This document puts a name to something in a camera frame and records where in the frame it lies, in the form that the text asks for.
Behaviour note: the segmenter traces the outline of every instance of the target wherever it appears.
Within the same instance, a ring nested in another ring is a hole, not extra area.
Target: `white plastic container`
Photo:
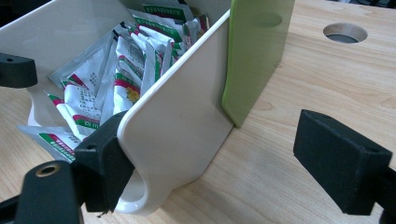
[[[169,193],[198,178],[233,123],[221,109],[231,1],[186,1],[206,13],[211,29],[123,118],[118,138],[135,166],[117,211],[147,215]],[[66,126],[44,91],[62,91],[47,76],[73,60],[140,1],[54,0],[0,28],[0,52],[35,60],[38,84],[29,125]]]

